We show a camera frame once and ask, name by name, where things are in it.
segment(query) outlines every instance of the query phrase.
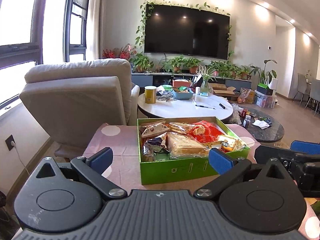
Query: window frame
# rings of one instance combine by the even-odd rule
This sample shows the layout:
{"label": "window frame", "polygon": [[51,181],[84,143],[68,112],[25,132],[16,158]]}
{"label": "window frame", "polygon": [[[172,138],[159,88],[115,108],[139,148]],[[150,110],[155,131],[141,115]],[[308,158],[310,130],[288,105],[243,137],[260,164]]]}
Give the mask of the window frame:
{"label": "window frame", "polygon": [[[75,4],[79,8],[86,11],[86,17],[82,17],[76,13],[72,12],[72,5]],[[70,44],[70,22],[71,15],[75,15],[82,19],[81,27],[81,44]],[[69,56],[74,54],[84,54],[85,60],[85,51],[87,49],[86,44],[86,25],[87,25],[88,9],[81,7],[80,5],[73,2],[73,0],[66,0],[65,6],[65,16],[64,16],[64,26],[63,26],[63,58],[65,62],[69,62]]]}
{"label": "window frame", "polygon": [[[44,8],[46,0],[35,0],[33,4],[30,42],[19,44],[8,44],[0,46],[0,71],[1,69],[18,64],[34,61],[36,65],[43,63],[42,57],[42,36],[44,22]],[[0,102],[0,109],[17,100],[15,95],[4,102]]]}

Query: glass vase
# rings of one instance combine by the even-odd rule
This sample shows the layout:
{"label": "glass vase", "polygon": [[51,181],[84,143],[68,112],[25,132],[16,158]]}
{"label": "glass vase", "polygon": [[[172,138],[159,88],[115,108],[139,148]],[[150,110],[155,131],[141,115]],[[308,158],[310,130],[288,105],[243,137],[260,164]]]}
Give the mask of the glass vase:
{"label": "glass vase", "polygon": [[209,93],[209,85],[207,80],[203,80],[201,87],[200,87],[200,92],[201,93]]}

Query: wall-mounted television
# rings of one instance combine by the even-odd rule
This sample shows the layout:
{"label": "wall-mounted television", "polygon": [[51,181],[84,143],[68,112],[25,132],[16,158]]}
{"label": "wall-mounted television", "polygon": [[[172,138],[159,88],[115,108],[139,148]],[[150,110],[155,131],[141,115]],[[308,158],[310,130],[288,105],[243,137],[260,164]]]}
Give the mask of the wall-mounted television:
{"label": "wall-mounted television", "polygon": [[227,59],[230,17],[206,10],[147,6],[144,51]]}

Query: trailing pothos vine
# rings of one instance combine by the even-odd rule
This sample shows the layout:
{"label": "trailing pothos vine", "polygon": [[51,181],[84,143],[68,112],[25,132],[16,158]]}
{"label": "trailing pothos vine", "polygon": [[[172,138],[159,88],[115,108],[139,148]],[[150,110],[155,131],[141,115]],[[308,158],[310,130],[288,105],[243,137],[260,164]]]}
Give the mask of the trailing pothos vine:
{"label": "trailing pothos vine", "polygon": [[[142,48],[142,45],[144,44],[144,38],[145,38],[145,28],[146,28],[146,20],[148,20],[148,18],[151,16],[151,13],[152,13],[152,10],[153,10],[153,5],[156,4],[156,5],[168,5],[168,6],[181,6],[181,7],[189,7],[189,8],[193,8],[192,5],[189,5],[187,3],[187,5],[183,5],[183,4],[175,4],[175,3],[171,3],[170,1],[167,2],[166,0],[163,0],[162,2],[160,3],[157,3],[156,0],[145,0],[143,2],[142,5],[140,5],[140,9],[142,9],[141,11],[141,17],[142,17],[142,20],[140,21],[141,24],[138,26],[138,29],[136,31],[136,34],[138,34],[139,36],[136,37],[136,45],[138,44],[140,46],[140,48]],[[218,7],[215,7],[215,8],[211,8],[210,5],[207,5],[207,2],[205,2],[203,4],[203,8],[199,6],[199,4],[196,4],[196,7],[195,9],[198,9],[199,11],[201,10],[207,10],[207,11],[210,11],[210,12],[213,12],[213,13],[219,13],[219,14],[223,14],[223,15],[227,15],[227,16],[230,16],[229,13],[226,13],[224,10],[220,10]],[[227,33],[227,40],[228,41],[232,41],[232,39],[230,39],[230,36],[231,36],[231,33],[230,33],[230,30],[232,28],[232,25],[229,25],[229,31]]]}

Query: beige armchair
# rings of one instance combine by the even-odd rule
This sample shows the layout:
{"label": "beige armchair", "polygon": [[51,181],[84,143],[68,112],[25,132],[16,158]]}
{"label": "beige armchair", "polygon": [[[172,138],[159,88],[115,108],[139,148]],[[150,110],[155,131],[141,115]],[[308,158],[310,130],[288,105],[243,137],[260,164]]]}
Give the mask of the beige armchair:
{"label": "beige armchair", "polygon": [[123,59],[37,65],[25,75],[20,99],[60,144],[56,156],[83,154],[102,123],[136,125],[139,87]]}

